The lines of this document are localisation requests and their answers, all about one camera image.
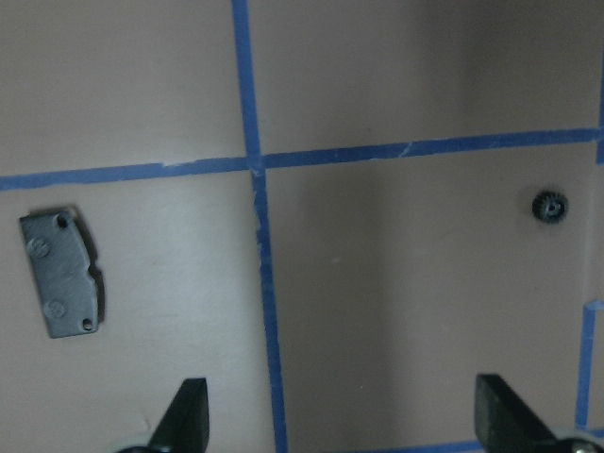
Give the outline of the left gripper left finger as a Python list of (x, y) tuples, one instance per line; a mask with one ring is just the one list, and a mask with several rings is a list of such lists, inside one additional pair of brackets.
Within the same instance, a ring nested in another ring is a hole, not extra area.
[(153, 452), (203, 453), (209, 439), (207, 380), (203, 377), (186, 378), (146, 447)]

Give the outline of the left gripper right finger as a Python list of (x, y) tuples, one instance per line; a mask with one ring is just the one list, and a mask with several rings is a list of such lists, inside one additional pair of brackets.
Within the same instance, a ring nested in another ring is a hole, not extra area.
[(474, 426), (485, 452), (556, 452), (553, 432), (497, 374), (475, 381)]

